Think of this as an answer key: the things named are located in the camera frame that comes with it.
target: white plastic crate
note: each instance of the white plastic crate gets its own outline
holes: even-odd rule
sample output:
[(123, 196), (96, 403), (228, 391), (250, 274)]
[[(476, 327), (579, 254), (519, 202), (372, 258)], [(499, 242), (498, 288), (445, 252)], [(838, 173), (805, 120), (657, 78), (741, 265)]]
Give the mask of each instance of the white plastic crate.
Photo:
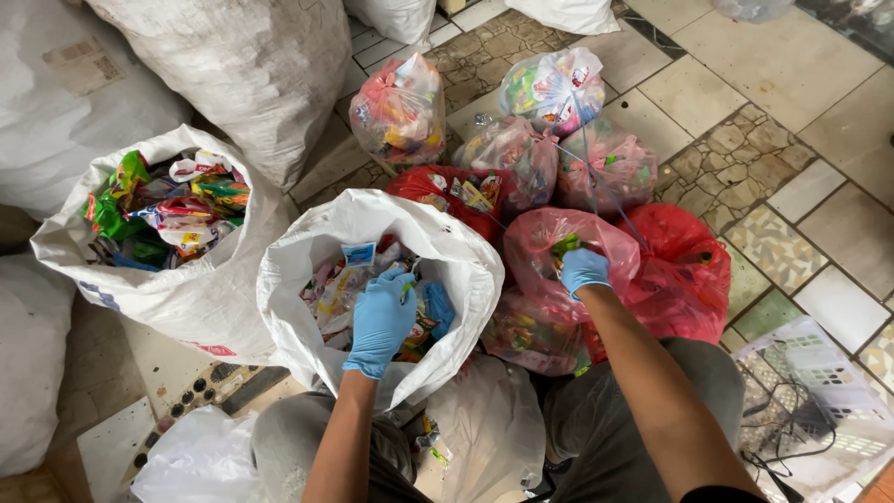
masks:
[[(760, 412), (743, 418), (741, 451), (763, 460), (818, 451), (832, 443), (834, 424), (835, 440), (828, 451), (769, 463), (778, 472), (793, 473), (782, 480), (807, 503), (831, 501), (894, 456), (894, 416), (813, 318), (793, 320), (732, 358), (745, 380), (745, 410), (757, 410), (769, 401)], [(804, 385), (809, 394), (780, 384), (790, 382)], [(765, 471), (758, 485), (770, 501), (785, 503)]]

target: person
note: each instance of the person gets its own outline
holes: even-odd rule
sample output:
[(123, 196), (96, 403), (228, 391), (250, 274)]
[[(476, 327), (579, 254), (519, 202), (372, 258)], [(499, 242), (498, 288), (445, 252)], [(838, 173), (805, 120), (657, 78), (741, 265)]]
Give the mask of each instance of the person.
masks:
[[(582, 248), (563, 262), (561, 282), (586, 306), (608, 362), (547, 394), (546, 464), (574, 459), (550, 501), (766, 501), (730, 448), (745, 393), (735, 363), (715, 345), (652, 337), (614, 294), (602, 255)], [(407, 440), (373, 414), (413, 324), (412, 279), (388, 270), (360, 294), (337, 400), (303, 393), (258, 417), (252, 448), (273, 503), (430, 501), (411, 484)]]

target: white sack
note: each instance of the white sack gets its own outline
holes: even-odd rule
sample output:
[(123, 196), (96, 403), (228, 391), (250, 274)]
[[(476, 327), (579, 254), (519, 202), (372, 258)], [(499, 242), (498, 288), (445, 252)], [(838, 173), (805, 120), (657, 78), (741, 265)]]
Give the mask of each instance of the white sack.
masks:
[(0, 257), (0, 478), (43, 462), (56, 424), (74, 285), (29, 254)]
[(540, 483), (546, 429), (525, 369), (472, 354), (428, 398), (426, 413), (450, 450), (441, 501), (491, 503)]
[(0, 66), (0, 204), (38, 220), (91, 160), (190, 117), (120, 33), (63, 0), (0, 2)]
[(251, 461), (257, 413), (230, 419), (200, 407), (166, 431), (148, 453), (131, 492), (143, 503), (261, 501), (264, 489)]
[(506, 0), (506, 5), (543, 25), (578, 35), (620, 30), (611, 0)]
[(348, 353), (323, 346), (323, 336), (299, 294), (325, 263), (342, 256), (341, 244), (377, 242), (394, 234), (419, 255), (422, 278), (440, 281), (456, 318), (450, 332), (419, 363), (391, 362), (378, 386), (376, 410), (403, 400), (415, 404), (447, 381), (466, 360), (500, 296), (505, 270), (480, 234), (427, 204), (382, 191), (348, 189), (309, 209), (270, 245), (257, 282), (257, 305), (278, 347), (271, 358), (308, 388), (338, 393)]
[(298, 180), (350, 60), (342, 0), (88, 0), (273, 183)]
[(344, 10), (391, 40), (429, 48), (434, 4), (435, 0), (344, 0)]
[[(139, 150), (152, 165), (200, 147), (230, 159), (251, 188), (245, 223), (200, 259), (149, 272), (88, 265), (96, 239), (83, 217), (88, 194), (101, 194), (124, 154)], [(257, 265), (264, 249), (289, 226), (279, 190), (236, 149), (188, 125), (94, 160), (62, 211), (31, 238), (38, 259), (74, 279), (84, 296), (128, 318), (204, 350), (224, 362), (267, 365), (275, 349), (255, 302)]]

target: gray pants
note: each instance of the gray pants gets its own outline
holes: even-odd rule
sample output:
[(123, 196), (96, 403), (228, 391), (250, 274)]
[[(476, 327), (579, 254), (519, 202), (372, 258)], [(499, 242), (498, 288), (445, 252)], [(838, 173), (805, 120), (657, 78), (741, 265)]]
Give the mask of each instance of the gray pants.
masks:
[[(682, 338), (661, 343), (732, 444), (745, 394), (735, 363), (707, 343)], [(302, 393), (270, 405), (257, 418), (252, 448), (272, 503), (300, 501), (334, 405), (331, 396)], [(547, 398), (544, 419), (556, 455), (576, 458), (550, 498), (553, 503), (670, 501), (608, 362), (555, 389)], [(374, 421), (370, 450), (369, 501), (430, 501), (409, 482), (409, 446), (398, 428)]]

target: hand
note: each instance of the hand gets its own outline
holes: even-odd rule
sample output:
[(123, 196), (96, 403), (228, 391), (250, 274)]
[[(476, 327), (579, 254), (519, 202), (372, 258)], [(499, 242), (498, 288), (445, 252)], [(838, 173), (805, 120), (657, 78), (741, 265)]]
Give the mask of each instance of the hand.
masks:
[(609, 260), (586, 248), (566, 251), (562, 257), (561, 283), (580, 302), (575, 292), (583, 285), (609, 285)]
[(413, 274), (400, 268), (388, 269), (369, 280), (354, 308), (354, 346), (342, 365), (344, 370), (361, 371), (370, 379), (382, 378), (388, 362), (416, 323), (416, 291), (410, 288), (403, 292), (403, 286), (412, 281)]

